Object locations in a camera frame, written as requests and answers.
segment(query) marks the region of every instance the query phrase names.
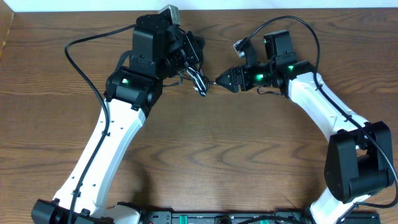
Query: cable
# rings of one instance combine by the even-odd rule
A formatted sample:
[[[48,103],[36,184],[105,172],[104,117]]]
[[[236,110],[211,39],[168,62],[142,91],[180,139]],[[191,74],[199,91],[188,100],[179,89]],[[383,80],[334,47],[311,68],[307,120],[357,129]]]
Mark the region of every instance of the cable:
[[[180,30],[183,34],[186,33],[185,30],[181,29],[181,27],[177,27],[178,30]]]
[[[275,68],[275,69],[272,68],[272,66],[273,66],[272,64],[274,63],[273,61],[275,60],[275,58],[276,58],[276,55],[273,55],[273,56],[269,59],[269,62],[268,62],[268,65],[269,65],[269,73],[270,73],[271,76],[274,76],[274,72],[276,71],[276,68]],[[280,93],[276,93],[276,92],[274,92],[274,91],[266,91],[266,92],[262,93],[262,92],[260,92],[260,89],[261,89],[262,87],[269,87],[269,85],[262,85],[262,86],[259,86],[259,87],[257,88],[257,93],[260,94],[260,95],[264,95],[264,94],[281,95]]]
[[[205,81],[205,78],[203,75],[201,75],[200,72],[198,72],[196,69],[193,67],[188,67],[187,73],[189,74],[193,84],[195,85],[195,90],[201,95],[201,96],[206,96],[207,90],[210,87],[209,82]]]
[[[281,212],[281,211],[290,212],[290,214],[292,214],[294,220],[297,220],[296,217],[294,216],[293,212],[290,211],[289,209],[286,209],[286,208],[277,209],[277,210],[274,211],[274,213],[273,213],[272,215],[276,217],[276,213]]]
[[[97,154],[98,150],[100,149],[100,147],[102,145],[102,142],[104,141],[105,137],[108,134],[109,124],[110,124],[108,109],[106,108],[105,102],[104,102],[101,94],[99,93],[97,88],[95,88],[94,84],[90,81],[90,79],[83,73],[83,71],[72,60],[72,58],[69,55],[69,46],[72,46],[73,44],[81,43],[81,42],[84,42],[84,41],[87,41],[87,40],[93,40],[93,39],[97,39],[97,38],[100,38],[100,37],[106,37],[106,36],[109,36],[109,35],[117,34],[117,33],[123,32],[125,30],[132,29],[135,26],[136,25],[131,25],[131,26],[127,26],[127,27],[122,28],[122,29],[118,29],[118,30],[112,31],[112,32],[107,32],[105,34],[99,34],[99,35],[94,35],[92,37],[86,37],[86,38],[83,38],[83,39],[74,40],[74,41],[71,41],[71,42],[67,43],[66,46],[65,46],[65,55],[67,56],[68,61],[72,64],[73,68],[76,69],[76,71],[81,75],[81,77],[87,82],[87,84],[94,91],[94,94],[97,96],[99,102],[101,103],[101,107],[102,107],[102,109],[104,111],[104,114],[105,114],[105,128],[104,128],[104,131],[102,132],[102,136],[99,139],[98,144],[95,147],[90,159],[88,160],[85,169],[81,173],[81,176],[80,176],[79,181],[77,183],[76,189],[73,191],[72,202],[70,204],[69,215],[68,215],[68,224],[72,224],[73,212],[75,210],[77,197],[80,194],[80,187],[83,185],[83,179],[85,178],[85,175],[87,174],[88,169],[90,168],[90,165],[91,165],[91,163],[93,162],[93,160],[95,158],[95,155]]]
[[[283,221],[283,222],[293,223],[293,224],[306,224],[304,222],[300,222],[297,220],[284,218],[284,217],[275,217],[275,216],[270,216],[270,215],[261,215],[257,218],[251,218],[246,221],[240,222],[238,224],[250,224],[250,223],[254,223],[254,222],[258,222],[258,221],[262,221],[262,220],[277,220],[277,221]]]
[[[128,57],[131,57],[132,54],[132,50],[127,50],[125,52],[123,52],[122,55],[120,55],[118,64],[116,65],[116,68],[114,69],[115,72],[119,71],[119,69],[123,66],[124,62],[126,61],[126,59]]]
[[[180,76],[181,80],[179,82],[175,82],[173,84],[170,85],[163,85],[163,87],[170,87],[170,86],[176,86],[176,85],[181,85],[182,82],[184,81],[184,76],[182,75],[181,72],[178,73],[178,75]]]
[[[263,23],[263,25],[261,25],[256,31],[254,31],[247,39],[250,40],[252,37],[254,37],[255,34],[257,34],[263,27],[265,27],[266,25],[270,24],[271,22],[274,21],[278,21],[281,19],[295,19],[299,22],[301,22],[313,35],[313,38],[315,39],[315,42],[317,44],[317,62],[315,63],[315,68],[313,71],[313,80],[315,82],[315,86],[317,87],[317,90],[320,91],[320,93],[347,119],[347,121],[351,122],[353,125],[355,125],[367,138],[368,141],[373,144],[374,147],[376,147],[376,149],[382,154],[383,158],[386,160],[386,162],[388,163],[389,168],[391,169],[392,175],[394,177],[394,182],[395,182],[395,186],[396,186],[396,196],[395,199],[391,202],[388,203],[387,205],[378,205],[378,204],[374,204],[374,203],[366,203],[366,202],[356,202],[356,205],[365,205],[365,206],[369,206],[369,207],[374,207],[374,208],[391,208],[393,206],[395,206],[398,203],[398,177],[397,177],[397,172],[394,168],[394,166],[391,164],[390,160],[388,159],[388,157],[386,156],[386,153],[384,153],[384,151],[382,150],[381,146],[377,143],[377,141],[367,132],[365,131],[362,126],[360,124],[358,124],[351,116],[349,116],[348,114],[346,114],[345,111],[343,111],[322,89],[322,85],[319,85],[318,80],[317,80],[317,73],[318,73],[318,66],[319,66],[319,61],[320,61],[320,45],[319,45],[319,41],[318,41],[318,37],[315,33],[315,31],[310,27],[310,25],[308,25],[306,22],[304,22],[302,19],[295,17],[295,16],[280,16],[280,17],[276,17],[274,19],[271,19],[265,23]]]

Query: wooden surface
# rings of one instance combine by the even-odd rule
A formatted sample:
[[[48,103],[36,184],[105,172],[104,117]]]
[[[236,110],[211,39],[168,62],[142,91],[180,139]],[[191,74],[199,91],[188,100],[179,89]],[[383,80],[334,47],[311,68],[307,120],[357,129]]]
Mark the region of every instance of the wooden surface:
[[[13,16],[14,12],[3,0],[0,0],[0,59],[3,48],[6,46],[7,35],[11,26]]]
[[[0,63],[0,217],[30,223],[38,198],[52,199],[91,136],[100,105],[68,63],[68,41],[128,26],[144,12],[16,14]],[[182,27],[206,40],[205,73],[214,80],[238,59],[232,44],[265,20],[291,14],[307,21],[321,45],[319,71],[355,112],[391,129],[398,164],[398,10],[182,11]],[[266,61],[262,34],[289,29],[300,60],[315,59],[309,31],[279,21],[253,42]],[[93,83],[104,84],[132,32],[73,46]],[[109,206],[133,201],[174,210],[303,208],[326,187],[327,141],[305,112],[284,97],[233,94],[213,86],[206,98],[189,82],[164,90],[134,138],[109,192]],[[394,188],[370,202],[387,203]],[[397,223],[397,209],[378,210]]]

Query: black bracket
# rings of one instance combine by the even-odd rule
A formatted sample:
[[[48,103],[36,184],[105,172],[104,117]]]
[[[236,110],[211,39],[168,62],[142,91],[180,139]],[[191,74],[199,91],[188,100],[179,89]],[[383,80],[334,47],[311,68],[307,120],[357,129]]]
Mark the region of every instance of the black bracket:
[[[267,59],[275,58],[275,66],[281,67],[297,62],[296,53],[293,51],[292,39],[288,30],[280,30],[264,35]]]
[[[166,9],[161,14],[138,17],[133,32],[133,49],[122,54],[116,71],[106,82],[107,101],[117,99],[142,109],[148,117],[160,98],[163,80],[178,71],[203,61],[205,40],[192,32],[183,32],[173,23],[175,13]],[[129,66],[123,67],[129,56]]]
[[[366,124],[364,129],[373,135],[393,164],[391,132],[387,125],[379,121]],[[366,155],[357,157],[357,145],[367,150]],[[330,136],[324,175],[331,194],[343,203],[362,195],[377,194],[394,182],[388,163],[357,129]]]

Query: robotic arm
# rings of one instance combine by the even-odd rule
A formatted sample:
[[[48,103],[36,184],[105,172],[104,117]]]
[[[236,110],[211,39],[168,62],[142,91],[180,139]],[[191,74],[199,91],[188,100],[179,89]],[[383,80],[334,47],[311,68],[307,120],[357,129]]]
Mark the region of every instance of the robotic arm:
[[[314,82],[314,67],[308,61],[297,61],[287,30],[264,35],[267,58],[270,59],[267,64],[257,62],[250,40],[246,40],[244,45],[242,41],[234,44],[234,48],[241,58],[246,57],[246,64],[225,71],[216,79],[217,84],[235,93],[238,92],[238,85],[242,91],[255,86],[279,88],[281,95],[307,112],[329,142],[324,173],[328,188],[310,207],[315,223],[340,222],[354,209],[354,203],[366,200],[392,185],[392,171],[381,154],[321,94]],[[392,164],[389,128],[382,121],[369,123],[349,109],[326,86],[319,73],[316,79],[323,91],[346,114],[374,135]],[[357,149],[367,150],[367,154],[357,158]]]
[[[105,209],[109,188],[128,145],[161,96],[165,78],[189,70],[199,94],[206,95],[205,81],[196,69],[196,64],[203,62],[205,41],[183,31],[179,25],[178,8],[170,5],[158,14],[137,19],[133,50],[122,54],[116,71],[106,82],[104,95],[110,124],[104,141],[90,164],[106,125],[102,109],[95,130],[67,181],[52,202],[38,200],[35,204],[34,223],[66,223],[69,209],[73,211],[72,223],[76,224],[138,223],[141,214],[128,204]],[[123,67],[126,57],[129,66]],[[88,164],[80,190],[75,192]]]
[[[197,64],[203,63],[205,41],[179,28],[180,17],[176,7],[166,6],[158,14],[141,16],[136,22],[134,48],[122,55],[115,72],[106,82],[105,106],[78,164],[51,202],[36,202],[32,210],[34,223],[67,223],[71,217],[72,223],[77,224],[232,224],[231,219],[235,215],[227,218],[222,217],[223,214],[214,213],[199,216],[191,214],[189,217],[184,213],[170,212],[154,212],[149,215],[130,203],[118,203],[109,209],[105,207],[109,187],[121,159],[161,96],[163,80],[186,71],[201,96],[206,96],[209,84],[208,79],[200,73],[200,66],[196,69]],[[216,79],[217,84],[234,93],[239,91],[239,86],[241,91],[248,91],[255,86],[278,88],[281,95],[307,112],[329,142],[324,171],[327,188],[312,203],[308,216],[289,212],[287,218],[266,216],[266,223],[268,220],[339,223],[355,208],[356,203],[391,186],[394,177],[381,153],[358,130],[358,126],[348,122],[342,112],[325,98],[319,87],[322,86],[322,91],[345,114],[371,133],[392,164],[391,132],[382,121],[370,123],[349,109],[325,85],[319,73],[313,74],[313,65],[308,61],[298,62],[287,30],[266,34],[264,44],[269,63],[258,62],[249,39],[238,41],[234,48],[241,58],[246,58],[246,64],[225,71]],[[127,57],[129,66],[123,67]],[[106,111],[110,124],[105,134]],[[91,160],[102,136],[106,137]],[[367,150],[366,155],[357,157],[357,149]],[[81,178],[83,182],[77,188]],[[265,220],[258,215],[253,217],[249,219],[247,214],[236,214],[236,218],[243,221],[239,224],[259,221],[263,224],[262,221]],[[353,220],[362,219],[355,216]]]

